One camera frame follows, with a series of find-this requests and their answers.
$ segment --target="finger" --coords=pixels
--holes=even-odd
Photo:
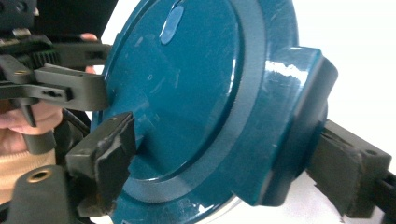
[[[0,140],[0,156],[26,150],[26,144],[20,133],[5,132]]]
[[[37,135],[37,134],[49,132],[54,127],[58,126],[61,123],[61,121],[62,121],[62,114],[59,115],[58,113],[56,113],[46,119],[37,121],[36,122],[37,127],[22,125],[22,126],[11,127],[9,129],[17,133]]]
[[[32,106],[32,111],[36,123],[47,119],[54,114],[62,118],[62,109],[56,105],[49,105],[44,102]],[[10,110],[5,114],[0,114],[0,128],[13,128],[28,125],[26,118],[20,109]]]
[[[86,72],[86,73],[91,73],[91,74],[96,74],[96,71],[95,71],[95,69],[93,68],[93,66],[87,66],[87,67],[85,68],[85,72]]]
[[[96,41],[96,40],[98,40],[98,37],[96,37],[96,35],[90,34],[90,33],[82,34],[80,37],[81,37],[81,39],[88,40],[88,41]]]

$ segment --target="teal plastic container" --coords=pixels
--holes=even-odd
[[[137,155],[115,223],[193,223],[237,196],[280,205],[309,162],[337,72],[299,47],[291,1],[143,0],[105,66]]]

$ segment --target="rubber grip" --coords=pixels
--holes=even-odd
[[[23,134],[23,139],[29,152],[33,155],[44,154],[56,147],[52,131],[40,135]]]

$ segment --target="round lid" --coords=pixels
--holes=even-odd
[[[135,116],[116,223],[195,222],[235,194],[260,203],[306,81],[265,67],[296,39],[290,1],[139,3],[105,67],[111,107],[92,119]]]

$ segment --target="black clamp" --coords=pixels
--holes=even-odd
[[[370,218],[375,206],[383,223],[396,223],[396,177],[391,156],[328,120],[307,172],[340,215]]]
[[[12,99],[33,127],[35,118],[30,106],[39,100],[76,110],[108,107],[103,76],[56,66],[32,71],[11,55],[0,55],[0,100],[5,99]],[[32,154],[55,147],[52,133],[25,135],[24,139]]]
[[[50,165],[17,181],[7,223],[91,223],[88,217],[111,214],[129,176],[134,141],[132,113],[105,121],[66,155],[66,172]]]

